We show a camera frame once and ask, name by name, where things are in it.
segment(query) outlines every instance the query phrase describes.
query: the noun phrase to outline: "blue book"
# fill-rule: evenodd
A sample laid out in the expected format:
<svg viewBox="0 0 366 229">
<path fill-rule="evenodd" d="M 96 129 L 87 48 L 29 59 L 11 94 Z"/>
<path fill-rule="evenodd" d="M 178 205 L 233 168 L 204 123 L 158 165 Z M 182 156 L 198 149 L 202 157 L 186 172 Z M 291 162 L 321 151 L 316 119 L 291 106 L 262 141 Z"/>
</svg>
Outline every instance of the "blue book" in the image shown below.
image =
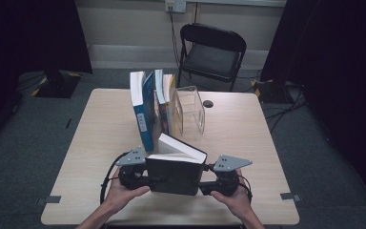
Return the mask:
<svg viewBox="0 0 366 229">
<path fill-rule="evenodd" d="M 138 130 L 145 151 L 153 151 L 154 110 L 154 76 L 146 76 L 144 72 L 130 73 L 130 91 L 132 106 L 135 112 Z"/>
</svg>

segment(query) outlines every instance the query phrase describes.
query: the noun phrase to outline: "person's left hand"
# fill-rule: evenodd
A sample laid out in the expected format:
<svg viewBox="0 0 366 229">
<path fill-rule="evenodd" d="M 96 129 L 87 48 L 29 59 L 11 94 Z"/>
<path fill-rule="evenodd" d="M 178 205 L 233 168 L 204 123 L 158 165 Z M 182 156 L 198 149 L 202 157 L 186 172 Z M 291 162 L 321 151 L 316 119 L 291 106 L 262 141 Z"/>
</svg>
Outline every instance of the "person's left hand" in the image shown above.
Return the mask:
<svg viewBox="0 0 366 229">
<path fill-rule="evenodd" d="M 103 202 L 103 204 L 111 207 L 113 214 L 123 209 L 133 198 L 140 197 L 150 191 L 149 186 L 143 186 L 135 190 L 127 189 L 121 185 L 120 179 L 118 179 L 119 171 L 120 167 L 112 175 L 112 184 Z"/>
</svg>

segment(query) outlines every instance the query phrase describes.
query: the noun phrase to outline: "gray carpet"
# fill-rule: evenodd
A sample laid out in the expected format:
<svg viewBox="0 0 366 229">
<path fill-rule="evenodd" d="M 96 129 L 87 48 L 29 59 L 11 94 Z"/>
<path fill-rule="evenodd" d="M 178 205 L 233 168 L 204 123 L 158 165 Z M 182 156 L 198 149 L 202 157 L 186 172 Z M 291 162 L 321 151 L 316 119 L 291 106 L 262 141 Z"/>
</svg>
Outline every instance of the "gray carpet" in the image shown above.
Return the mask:
<svg viewBox="0 0 366 229">
<path fill-rule="evenodd" d="M 38 200 L 50 195 L 91 91 L 129 88 L 130 71 L 84 74 L 70 99 L 32 97 L 39 80 L 33 77 L 39 73 L 21 76 L 21 104 L 0 131 L 0 228 L 51 228 L 40 221 L 44 206 Z M 234 91 L 252 93 L 250 82 L 257 76 L 258 71 L 241 71 Z M 200 90 L 229 88 L 207 79 L 195 83 Z M 189 84 L 183 79 L 182 86 Z M 296 98 L 298 89 L 291 93 Z M 289 106 L 262 104 L 266 116 Z M 277 119 L 269 119 L 271 128 Z M 366 228 L 366 187 L 347 160 L 327 143 L 323 130 L 318 117 L 303 106 L 285 114 L 272 132 L 290 188 L 302 197 L 296 203 L 300 223 L 284 228 Z"/>
</svg>

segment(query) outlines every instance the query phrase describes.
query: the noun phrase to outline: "wall socket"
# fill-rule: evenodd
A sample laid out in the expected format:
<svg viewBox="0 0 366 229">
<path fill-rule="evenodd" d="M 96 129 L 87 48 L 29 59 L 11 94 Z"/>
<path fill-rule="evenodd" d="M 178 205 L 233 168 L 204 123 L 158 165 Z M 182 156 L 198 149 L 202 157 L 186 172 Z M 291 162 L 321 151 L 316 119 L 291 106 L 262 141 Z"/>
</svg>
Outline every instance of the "wall socket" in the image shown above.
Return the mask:
<svg viewBox="0 0 366 229">
<path fill-rule="evenodd" d="M 165 11 L 186 12 L 186 1 L 165 0 Z"/>
</svg>

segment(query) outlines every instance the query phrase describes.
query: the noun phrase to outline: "white wall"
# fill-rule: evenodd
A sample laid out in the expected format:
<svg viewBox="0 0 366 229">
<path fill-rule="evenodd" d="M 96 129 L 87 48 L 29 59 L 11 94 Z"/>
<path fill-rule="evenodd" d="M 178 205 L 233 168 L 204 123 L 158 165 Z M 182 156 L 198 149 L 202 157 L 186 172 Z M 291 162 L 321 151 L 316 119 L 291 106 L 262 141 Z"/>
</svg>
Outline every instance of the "white wall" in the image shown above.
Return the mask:
<svg viewBox="0 0 366 229">
<path fill-rule="evenodd" d="M 128 52 L 125 52 L 128 47 L 132 48 L 132 52 L 138 52 L 133 56 L 134 58 L 140 56 L 139 48 L 143 48 L 145 52 L 161 51 L 163 53 L 161 55 L 164 59 L 157 61 L 161 57 L 156 57 L 154 62 L 174 62 L 171 18 L 164 11 L 164 1 L 76 0 L 76 4 L 85 38 L 91 45 L 92 63 L 101 62 L 103 64 L 103 61 L 107 61 L 109 64 L 114 61 L 122 61 L 123 58 L 128 59 L 129 57 L 126 56 Z M 243 63 L 245 68 L 247 65 L 249 68 L 260 68 L 271 47 L 282 11 L 282 7 L 188 2 L 186 13 L 173 14 L 177 44 L 180 44 L 180 28 L 187 23 L 194 22 L 194 18 L 196 18 L 196 22 L 218 26 L 241 34 L 248 45 L 247 53 L 251 55 L 245 56 Z M 104 54 L 103 48 L 106 47 L 111 47 L 113 52 Z M 117 57 L 118 53 L 114 49 L 116 47 L 123 49 L 124 57 Z M 255 60 L 254 57 L 258 54 L 261 55 L 258 57 L 261 59 Z M 103 59 L 103 56 L 107 56 L 106 58 L 112 56 L 112 60 Z"/>
</svg>

